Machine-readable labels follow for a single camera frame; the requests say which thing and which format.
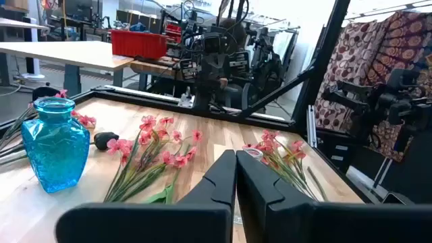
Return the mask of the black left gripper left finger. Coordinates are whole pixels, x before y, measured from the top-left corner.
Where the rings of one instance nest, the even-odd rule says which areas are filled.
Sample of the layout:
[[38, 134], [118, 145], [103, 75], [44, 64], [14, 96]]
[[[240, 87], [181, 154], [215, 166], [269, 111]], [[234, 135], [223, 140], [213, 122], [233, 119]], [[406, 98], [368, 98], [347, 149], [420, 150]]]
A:
[[58, 243], [232, 243], [236, 154], [226, 150], [173, 205], [86, 203], [55, 226]]

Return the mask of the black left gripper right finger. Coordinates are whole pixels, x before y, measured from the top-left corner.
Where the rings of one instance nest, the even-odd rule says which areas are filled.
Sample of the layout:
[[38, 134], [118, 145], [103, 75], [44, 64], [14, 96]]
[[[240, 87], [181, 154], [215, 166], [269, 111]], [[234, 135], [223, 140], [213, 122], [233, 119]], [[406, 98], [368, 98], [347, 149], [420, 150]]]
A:
[[252, 243], [432, 243], [432, 206], [317, 202], [244, 151], [238, 200]]

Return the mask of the pink flower bunch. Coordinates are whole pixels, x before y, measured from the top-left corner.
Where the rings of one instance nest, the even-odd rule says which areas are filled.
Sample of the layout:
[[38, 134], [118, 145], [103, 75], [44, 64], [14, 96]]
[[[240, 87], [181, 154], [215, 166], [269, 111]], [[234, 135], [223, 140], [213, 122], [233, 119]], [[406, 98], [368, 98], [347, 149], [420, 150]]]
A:
[[105, 203], [124, 203], [149, 188], [165, 171], [172, 170], [174, 178], [176, 169], [181, 171], [193, 160], [203, 133], [193, 130], [184, 137], [178, 130], [168, 130], [173, 123], [173, 117], [144, 116], [134, 140], [111, 139], [107, 143], [107, 152], [119, 154], [120, 162]]
[[263, 130], [261, 141], [245, 144], [242, 148], [252, 147], [263, 152], [261, 163], [274, 171], [283, 181], [316, 201], [327, 201], [328, 197], [310, 167], [303, 165], [306, 153], [304, 142], [295, 140], [285, 145], [277, 139], [277, 131]]
[[[19, 159], [29, 159], [34, 168], [54, 162], [82, 160], [85, 164], [90, 132], [87, 125], [94, 125], [94, 117], [83, 116], [74, 111], [75, 102], [61, 92], [54, 97], [43, 97], [30, 106], [8, 128], [0, 139], [0, 166]], [[18, 131], [22, 138], [18, 148], [25, 154], [17, 157], [2, 155], [2, 144]]]

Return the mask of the blue glass vase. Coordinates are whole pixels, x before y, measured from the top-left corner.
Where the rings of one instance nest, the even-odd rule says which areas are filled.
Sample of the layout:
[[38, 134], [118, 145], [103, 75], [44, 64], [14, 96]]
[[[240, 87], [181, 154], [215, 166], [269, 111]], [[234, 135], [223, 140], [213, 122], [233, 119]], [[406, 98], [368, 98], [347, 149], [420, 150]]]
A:
[[75, 102], [47, 97], [33, 103], [37, 119], [24, 121], [21, 134], [30, 165], [45, 192], [75, 186], [84, 171], [90, 132], [72, 117]]

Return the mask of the black drawer unit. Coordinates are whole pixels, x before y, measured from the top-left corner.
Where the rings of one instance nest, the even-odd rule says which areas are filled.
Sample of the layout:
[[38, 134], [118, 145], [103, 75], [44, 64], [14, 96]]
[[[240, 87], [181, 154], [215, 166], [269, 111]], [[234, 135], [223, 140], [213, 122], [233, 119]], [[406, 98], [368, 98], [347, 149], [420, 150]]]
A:
[[317, 130], [318, 149], [342, 173], [346, 173], [350, 166], [351, 139], [348, 135], [332, 130], [319, 128]]

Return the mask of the wooden workbench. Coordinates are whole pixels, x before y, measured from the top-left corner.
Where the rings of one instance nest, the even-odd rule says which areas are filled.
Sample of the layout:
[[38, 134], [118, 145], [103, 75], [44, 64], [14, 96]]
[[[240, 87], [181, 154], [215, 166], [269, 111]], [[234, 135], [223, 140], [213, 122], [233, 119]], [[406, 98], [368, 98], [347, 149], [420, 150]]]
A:
[[146, 91], [148, 84], [155, 83], [153, 80], [148, 80], [149, 76], [182, 80], [178, 61], [179, 59], [175, 57], [161, 57], [160, 59], [135, 60], [131, 62], [130, 68], [139, 75], [138, 90]]

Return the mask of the black background robot rig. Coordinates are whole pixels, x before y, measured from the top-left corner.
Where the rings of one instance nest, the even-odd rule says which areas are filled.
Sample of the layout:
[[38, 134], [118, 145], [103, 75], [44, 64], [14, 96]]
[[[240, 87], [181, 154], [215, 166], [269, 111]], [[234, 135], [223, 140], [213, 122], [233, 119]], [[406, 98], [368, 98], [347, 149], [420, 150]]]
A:
[[280, 56], [274, 52], [269, 30], [264, 27], [254, 46], [252, 80], [248, 90], [249, 105], [256, 103], [281, 86], [281, 70]]

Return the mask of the cream maroon dotted cloth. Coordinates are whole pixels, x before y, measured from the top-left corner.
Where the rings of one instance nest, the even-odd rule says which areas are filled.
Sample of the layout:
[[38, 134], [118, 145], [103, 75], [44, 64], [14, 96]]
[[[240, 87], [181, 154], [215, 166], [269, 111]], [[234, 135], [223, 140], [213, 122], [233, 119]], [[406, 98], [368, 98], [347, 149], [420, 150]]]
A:
[[341, 32], [331, 54], [318, 97], [315, 101], [317, 126], [344, 132], [350, 123], [352, 110], [339, 103], [323, 99], [326, 88], [338, 81], [363, 86], [389, 22], [387, 20], [348, 24]]

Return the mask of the red plastic bin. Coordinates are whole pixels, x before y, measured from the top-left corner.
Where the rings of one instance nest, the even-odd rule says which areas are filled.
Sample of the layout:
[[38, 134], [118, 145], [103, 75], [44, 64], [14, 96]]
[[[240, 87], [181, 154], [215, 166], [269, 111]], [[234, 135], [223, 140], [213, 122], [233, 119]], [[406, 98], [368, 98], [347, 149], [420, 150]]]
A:
[[126, 57], [159, 59], [167, 52], [167, 37], [149, 32], [111, 31], [112, 53]]

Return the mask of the small red crate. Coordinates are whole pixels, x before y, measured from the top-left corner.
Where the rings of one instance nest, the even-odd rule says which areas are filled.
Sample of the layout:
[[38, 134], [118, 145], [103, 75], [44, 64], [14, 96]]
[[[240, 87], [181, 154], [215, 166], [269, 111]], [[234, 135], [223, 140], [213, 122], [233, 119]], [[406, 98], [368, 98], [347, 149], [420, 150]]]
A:
[[174, 43], [181, 43], [182, 40], [182, 28], [174, 24], [168, 24], [165, 27], [165, 35], [167, 38]]

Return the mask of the person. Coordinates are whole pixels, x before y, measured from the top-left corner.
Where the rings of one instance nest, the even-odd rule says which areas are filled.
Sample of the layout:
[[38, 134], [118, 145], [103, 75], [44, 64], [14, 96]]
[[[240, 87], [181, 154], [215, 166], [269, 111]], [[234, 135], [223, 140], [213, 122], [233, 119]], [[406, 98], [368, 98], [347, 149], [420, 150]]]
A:
[[232, 54], [244, 50], [246, 42], [246, 31], [241, 24], [237, 24], [235, 19], [224, 19], [220, 22], [220, 27], [228, 30], [228, 46], [225, 50], [227, 54]]

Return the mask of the white table with grey legs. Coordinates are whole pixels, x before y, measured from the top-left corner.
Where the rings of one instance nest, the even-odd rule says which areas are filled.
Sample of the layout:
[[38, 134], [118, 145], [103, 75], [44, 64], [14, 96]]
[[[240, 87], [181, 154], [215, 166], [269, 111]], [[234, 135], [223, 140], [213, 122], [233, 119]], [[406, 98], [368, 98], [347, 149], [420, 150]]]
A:
[[63, 63], [63, 87], [71, 96], [82, 92], [80, 68], [113, 72], [113, 85], [121, 87], [124, 68], [134, 60], [114, 55], [112, 44], [101, 41], [2, 42], [0, 53]]

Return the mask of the orange circle patterned cloth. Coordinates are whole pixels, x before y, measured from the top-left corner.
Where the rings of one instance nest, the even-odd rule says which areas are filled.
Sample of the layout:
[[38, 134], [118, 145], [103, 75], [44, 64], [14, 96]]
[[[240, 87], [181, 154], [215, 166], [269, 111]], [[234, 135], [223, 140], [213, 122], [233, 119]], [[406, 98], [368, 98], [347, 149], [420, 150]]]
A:
[[400, 162], [405, 151], [395, 151], [394, 146], [402, 127], [391, 125], [386, 115], [396, 96], [385, 89], [392, 71], [412, 70], [420, 73], [420, 87], [415, 93], [432, 97], [432, 13], [399, 11], [382, 22], [366, 23], [360, 30], [370, 51], [362, 83], [373, 87], [368, 101], [371, 111], [378, 116], [373, 126], [377, 142], [371, 147], [384, 157]]

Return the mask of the silver aluminium rail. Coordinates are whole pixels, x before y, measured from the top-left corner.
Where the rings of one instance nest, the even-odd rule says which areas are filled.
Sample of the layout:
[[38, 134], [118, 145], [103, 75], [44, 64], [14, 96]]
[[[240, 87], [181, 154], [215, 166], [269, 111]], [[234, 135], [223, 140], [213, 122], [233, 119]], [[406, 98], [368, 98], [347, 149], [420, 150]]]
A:
[[318, 139], [316, 131], [315, 107], [313, 105], [309, 105], [306, 110], [306, 131], [308, 144], [313, 148], [317, 148]]

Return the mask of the silver frame bracket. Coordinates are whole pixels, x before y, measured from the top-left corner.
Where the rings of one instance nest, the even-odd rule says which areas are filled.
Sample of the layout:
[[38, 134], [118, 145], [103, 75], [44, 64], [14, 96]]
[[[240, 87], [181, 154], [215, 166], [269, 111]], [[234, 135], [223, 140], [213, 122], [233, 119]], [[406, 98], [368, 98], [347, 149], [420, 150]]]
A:
[[178, 107], [191, 109], [194, 107], [195, 96], [191, 93], [190, 87], [186, 88], [185, 93], [181, 95]]

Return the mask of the black aluminium table frame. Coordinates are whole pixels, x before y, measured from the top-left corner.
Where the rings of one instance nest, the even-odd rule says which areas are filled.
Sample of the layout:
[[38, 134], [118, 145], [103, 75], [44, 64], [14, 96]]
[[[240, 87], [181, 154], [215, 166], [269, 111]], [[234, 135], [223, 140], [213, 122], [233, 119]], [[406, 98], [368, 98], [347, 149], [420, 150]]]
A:
[[[303, 133], [306, 130], [306, 110], [309, 105], [313, 105], [317, 98], [319, 88], [323, 81], [323, 76], [327, 69], [333, 48], [339, 36], [340, 27], [348, 10], [350, 0], [336, 0], [327, 23], [327, 29], [324, 34], [321, 50], [318, 52], [317, 58], [311, 62], [310, 67], [302, 72], [297, 78], [289, 81], [286, 85], [273, 91], [265, 98], [251, 105], [244, 111], [239, 111], [233, 115], [222, 114], [216, 111], [197, 111], [195, 109], [181, 108], [176, 105], [176, 100], [161, 95], [150, 94], [128, 90], [123, 86], [113, 86], [112, 88], [98, 88], [93, 92], [88, 92], [88, 96], [96, 95], [104, 99], [113, 99], [115, 101], [123, 101], [144, 107], [152, 107], [165, 111], [175, 111], [188, 115], [196, 115], [212, 119], [219, 119], [228, 122], [236, 122], [258, 126], [262, 128], [271, 128], [287, 132]], [[5, 31], [0, 27], [0, 43], [5, 41]], [[12, 76], [9, 74], [7, 56], [11, 54], [0, 53], [0, 85], [9, 86]], [[279, 98], [287, 91], [301, 84], [302, 91], [294, 109], [291, 121], [280, 121], [263, 117], [257, 111], [263, 108], [271, 101]], [[76, 94], [72, 96], [73, 100], [77, 101], [84, 98], [85, 94]]]

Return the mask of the white pedestal desk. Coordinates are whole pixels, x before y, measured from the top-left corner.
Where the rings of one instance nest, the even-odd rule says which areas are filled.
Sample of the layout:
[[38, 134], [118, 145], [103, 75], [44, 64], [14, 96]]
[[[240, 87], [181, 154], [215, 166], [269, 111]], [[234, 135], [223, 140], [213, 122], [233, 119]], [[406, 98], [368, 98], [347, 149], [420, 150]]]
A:
[[[48, 27], [38, 25], [35, 18], [28, 18], [26, 16], [24, 16], [22, 20], [10, 20], [7, 18], [0, 18], [0, 27], [12, 27], [22, 29], [24, 31], [24, 41], [27, 43], [38, 42], [38, 31], [49, 31]], [[27, 57], [26, 69], [27, 72], [24, 73], [25, 78], [40, 80], [45, 77], [40, 73], [40, 63], [38, 59]]]

